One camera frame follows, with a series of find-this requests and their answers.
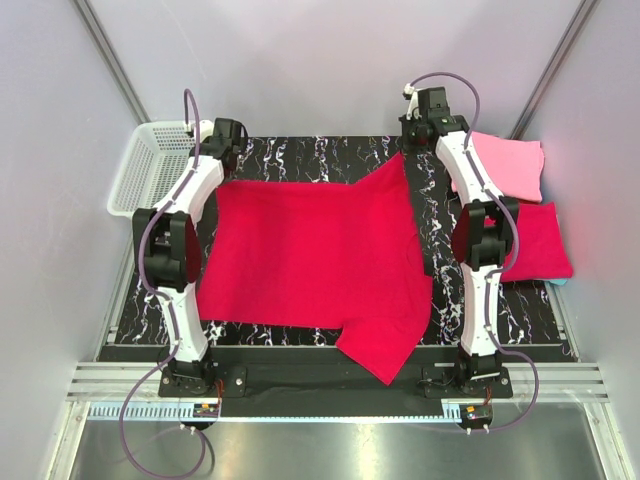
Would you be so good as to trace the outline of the crimson t shirt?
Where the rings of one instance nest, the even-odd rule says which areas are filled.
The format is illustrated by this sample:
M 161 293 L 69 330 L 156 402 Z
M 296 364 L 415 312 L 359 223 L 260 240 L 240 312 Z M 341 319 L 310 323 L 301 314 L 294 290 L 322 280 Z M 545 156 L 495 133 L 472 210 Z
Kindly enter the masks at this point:
M 337 348 L 390 384 L 432 301 L 403 156 L 352 184 L 238 180 L 215 198 L 201 319 L 336 329 Z
M 517 219 L 519 252 L 501 282 L 566 280 L 574 269 L 566 253 L 554 203 L 521 203 Z

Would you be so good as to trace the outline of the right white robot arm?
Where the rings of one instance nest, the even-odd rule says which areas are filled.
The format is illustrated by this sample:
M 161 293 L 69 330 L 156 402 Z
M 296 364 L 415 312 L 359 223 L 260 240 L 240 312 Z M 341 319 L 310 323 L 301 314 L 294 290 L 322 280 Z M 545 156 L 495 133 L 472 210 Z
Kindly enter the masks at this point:
M 507 257 L 519 247 L 519 202 L 503 194 L 491 179 L 461 115 L 453 115 L 443 87 L 407 84 L 409 101 L 400 117 L 407 151 L 430 151 L 456 187 L 462 210 L 451 249 L 464 280 L 464 327 L 459 353 L 443 383 L 476 396 L 497 381 L 502 359 L 497 347 L 499 286 Z

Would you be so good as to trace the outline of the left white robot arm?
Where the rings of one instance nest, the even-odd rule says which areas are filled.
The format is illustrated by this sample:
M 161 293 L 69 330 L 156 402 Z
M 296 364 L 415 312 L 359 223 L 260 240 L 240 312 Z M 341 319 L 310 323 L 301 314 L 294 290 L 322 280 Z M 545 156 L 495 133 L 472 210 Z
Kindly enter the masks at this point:
M 188 122 L 186 133 L 195 144 L 185 170 L 153 207 L 133 213 L 132 233 L 139 278 L 159 301 L 169 335 L 162 381 L 203 396 L 215 387 L 216 372 L 196 302 L 203 266 L 197 225 L 211 195 L 234 173 L 248 134 L 228 118 Z

